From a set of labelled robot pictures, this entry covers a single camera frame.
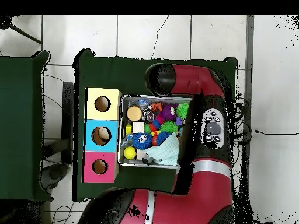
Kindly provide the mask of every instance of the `yellow ball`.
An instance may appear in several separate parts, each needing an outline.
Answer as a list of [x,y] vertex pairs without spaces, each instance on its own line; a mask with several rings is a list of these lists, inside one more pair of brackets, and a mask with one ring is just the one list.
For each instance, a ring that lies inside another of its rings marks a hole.
[[136,150],[134,147],[128,147],[124,150],[124,157],[128,160],[134,159],[136,156]]

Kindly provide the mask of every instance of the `light blue cloth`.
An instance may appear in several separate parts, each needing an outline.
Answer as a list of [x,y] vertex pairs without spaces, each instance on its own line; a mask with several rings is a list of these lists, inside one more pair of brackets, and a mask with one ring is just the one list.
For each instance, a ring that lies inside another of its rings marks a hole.
[[175,133],[172,133],[159,146],[150,147],[144,152],[153,158],[154,162],[166,166],[177,166],[179,155],[179,140]]

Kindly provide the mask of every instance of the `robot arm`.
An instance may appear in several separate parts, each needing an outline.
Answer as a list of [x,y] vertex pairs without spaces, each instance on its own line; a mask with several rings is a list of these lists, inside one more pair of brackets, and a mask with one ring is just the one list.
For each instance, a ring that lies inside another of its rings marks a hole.
[[228,116],[217,75],[200,66],[155,64],[146,84],[159,97],[193,95],[173,193],[107,192],[86,207],[78,224],[232,224]]

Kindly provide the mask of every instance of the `metal container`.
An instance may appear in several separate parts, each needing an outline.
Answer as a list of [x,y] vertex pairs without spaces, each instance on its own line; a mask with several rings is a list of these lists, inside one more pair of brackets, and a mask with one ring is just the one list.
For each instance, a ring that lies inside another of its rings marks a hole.
[[188,103],[191,101],[191,98],[183,98],[183,97],[164,97],[164,98],[158,98],[155,96],[147,96],[147,95],[141,95],[141,96],[132,96],[129,94],[125,94],[120,99],[120,122],[119,122],[119,138],[118,138],[118,151],[117,151],[117,161],[121,166],[135,166],[135,167],[157,167],[157,168],[167,168],[167,169],[176,169],[177,164],[174,164],[173,166],[165,166],[160,165],[155,162],[152,162],[151,165],[145,165],[143,164],[142,160],[128,160],[124,157],[124,147],[121,147],[121,140],[123,140],[126,137],[126,125],[132,124],[132,122],[127,118],[126,111],[131,106],[136,106],[138,100],[143,99],[146,100],[149,104],[153,102],[162,102],[162,103],[175,103],[175,104],[181,104],[181,103]]

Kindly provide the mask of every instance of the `dark green table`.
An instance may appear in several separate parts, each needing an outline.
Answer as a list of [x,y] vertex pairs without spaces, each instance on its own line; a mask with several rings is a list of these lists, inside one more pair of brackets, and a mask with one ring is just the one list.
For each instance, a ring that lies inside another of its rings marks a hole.
[[0,199],[52,200],[42,189],[42,73],[46,51],[0,57]]
[[233,94],[235,94],[237,60],[233,57],[224,61],[106,58],[95,57],[95,54],[89,49],[80,51],[73,64],[75,69],[74,150],[78,150],[78,154],[74,153],[74,201],[95,198],[111,187],[171,191],[175,169],[120,166],[119,174],[113,184],[81,182],[85,88],[109,88],[118,89],[122,94],[152,95],[145,86],[144,75],[150,65],[158,62],[212,68],[221,80],[226,78],[229,81]]

